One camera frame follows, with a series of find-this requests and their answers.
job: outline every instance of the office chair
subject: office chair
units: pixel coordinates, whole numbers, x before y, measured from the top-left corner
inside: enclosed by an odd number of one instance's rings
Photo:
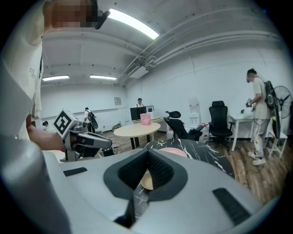
[[[164,117],[165,122],[172,128],[174,132],[174,139],[187,139],[192,141],[198,141],[202,135],[201,130],[203,126],[198,127],[197,129],[192,129],[189,133],[185,130],[184,124],[181,120],[177,119],[181,117],[181,113],[178,111],[166,112],[169,116]]]
[[[209,108],[212,122],[209,122],[209,132],[215,137],[212,141],[208,142],[216,142],[217,145],[222,144],[229,151],[230,148],[228,146],[227,138],[233,135],[231,131],[232,125],[235,123],[230,123],[230,128],[227,125],[227,113],[228,108],[225,106],[223,101],[213,101],[212,106]]]

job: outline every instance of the sneaker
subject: sneaker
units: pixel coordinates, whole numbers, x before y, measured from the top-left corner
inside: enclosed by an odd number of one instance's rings
[[[253,166],[259,166],[259,165],[262,165],[262,164],[265,164],[266,163],[266,160],[264,158],[262,159],[256,159],[252,162],[252,165]]]
[[[256,160],[256,155],[254,154],[254,152],[248,152],[247,154],[248,154],[249,157],[251,157],[254,160]]]

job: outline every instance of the ceiling light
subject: ceiling light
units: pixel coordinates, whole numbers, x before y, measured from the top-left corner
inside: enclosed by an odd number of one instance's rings
[[[69,79],[69,76],[68,75],[60,75],[60,76],[46,77],[46,78],[43,78],[43,81],[60,80],[60,79]]]
[[[116,77],[109,77],[109,76],[101,76],[101,75],[90,75],[91,78],[95,79],[108,79],[108,80],[115,80]]]
[[[159,34],[157,34],[154,30],[137,19],[114,9],[110,9],[109,11],[111,14],[108,16],[108,18],[118,20],[124,24],[134,27],[149,36],[151,39],[156,39],[159,36]]]

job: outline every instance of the man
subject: man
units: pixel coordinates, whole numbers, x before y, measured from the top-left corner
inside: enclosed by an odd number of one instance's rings
[[[254,152],[248,152],[248,155],[254,159],[252,164],[254,166],[264,164],[264,139],[266,136],[266,130],[270,121],[270,111],[266,105],[266,87],[263,80],[257,75],[254,69],[247,71],[246,81],[253,83],[253,92],[255,97],[246,104],[246,107],[255,106],[254,117],[255,117],[255,130],[254,130]]]
[[[33,100],[19,137],[31,140],[42,150],[64,151],[56,132],[44,132],[32,125],[32,118],[41,111],[40,84],[43,73],[42,36],[52,29],[90,27],[97,12],[95,0],[40,0],[16,25],[1,51],[0,59],[17,84]]]
[[[84,111],[84,121],[87,123],[87,130],[90,133],[95,133],[95,129],[92,126],[91,120],[89,119],[89,116],[88,116],[88,114],[91,113],[91,112],[92,111],[89,110],[88,107],[85,108],[85,111]]]
[[[137,104],[134,107],[143,107],[144,105],[141,103],[142,99],[137,99]]]
[[[42,131],[47,131],[47,127],[48,127],[48,121],[43,122],[43,124],[41,126],[38,127],[38,129],[42,130]]]

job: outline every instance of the pink bag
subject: pink bag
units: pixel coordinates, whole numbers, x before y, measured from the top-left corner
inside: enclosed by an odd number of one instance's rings
[[[151,125],[151,115],[150,114],[141,114],[141,124],[142,125]]]

